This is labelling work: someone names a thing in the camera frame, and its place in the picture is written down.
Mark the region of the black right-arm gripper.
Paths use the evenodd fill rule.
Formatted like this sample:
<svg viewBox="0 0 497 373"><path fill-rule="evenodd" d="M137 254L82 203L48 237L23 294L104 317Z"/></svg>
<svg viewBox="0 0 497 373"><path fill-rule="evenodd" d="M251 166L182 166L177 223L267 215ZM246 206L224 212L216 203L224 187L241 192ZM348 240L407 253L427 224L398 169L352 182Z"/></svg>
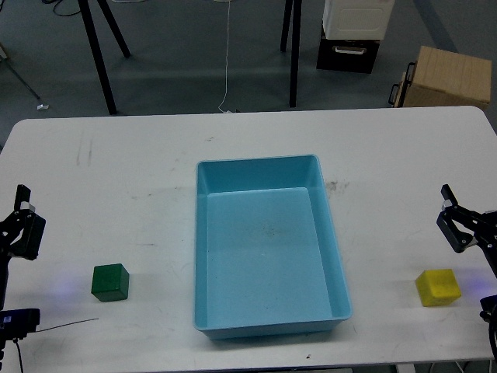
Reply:
<svg viewBox="0 0 497 373"><path fill-rule="evenodd" d="M455 253L478 246L491 268L496 268L496 211L480 214L458 204L448 184L441 187L442 211L436 223Z"/></svg>

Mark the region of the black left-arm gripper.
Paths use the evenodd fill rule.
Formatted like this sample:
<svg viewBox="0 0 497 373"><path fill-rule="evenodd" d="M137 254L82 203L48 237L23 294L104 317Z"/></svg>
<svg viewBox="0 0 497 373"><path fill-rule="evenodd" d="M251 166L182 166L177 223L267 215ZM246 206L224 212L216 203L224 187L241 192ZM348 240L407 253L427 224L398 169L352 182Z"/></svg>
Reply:
<svg viewBox="0 0 497 373"><path fill-rule="evenodd" d="M11 256L35 260L38 257L46 220L30 203L31 190L23 184L16 189L14 215L1 222L1 272L6 272Z"/></svg>

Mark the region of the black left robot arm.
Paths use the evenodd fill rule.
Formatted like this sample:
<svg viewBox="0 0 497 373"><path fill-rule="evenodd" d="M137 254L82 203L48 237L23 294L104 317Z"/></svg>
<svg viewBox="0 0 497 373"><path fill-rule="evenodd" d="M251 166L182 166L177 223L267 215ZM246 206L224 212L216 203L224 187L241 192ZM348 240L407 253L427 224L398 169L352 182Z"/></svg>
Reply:
<svg viewBox="0 0 497 373"><path fill-rule="evenodd" d="M13 211L1 221L1 307L5 306L11 259L35 260L40 250L46 220L36 213L30 194L30 188L19 184ZM9 340L19 341L35 332L39 324L39 309L2 309L1 348Z"/></svg>

